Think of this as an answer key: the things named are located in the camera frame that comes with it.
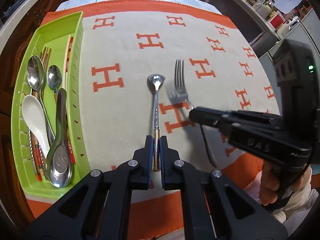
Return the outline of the person right hand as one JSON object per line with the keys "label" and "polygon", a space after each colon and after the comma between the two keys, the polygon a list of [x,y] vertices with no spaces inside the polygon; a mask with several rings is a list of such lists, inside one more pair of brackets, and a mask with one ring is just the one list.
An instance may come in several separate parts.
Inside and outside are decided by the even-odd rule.
{"label": "person right hand", "polygon": [[[259,199],[264,206],[274,203],[278,198],[277,190],[279,189],[280,182],[273,174],[272,167],[271,163],[264,161],[259,191]],[[293,184],[292,188],[294,192],[301,190],[305,186],[310,174],[311,167],[309,166],[304,174]]]}

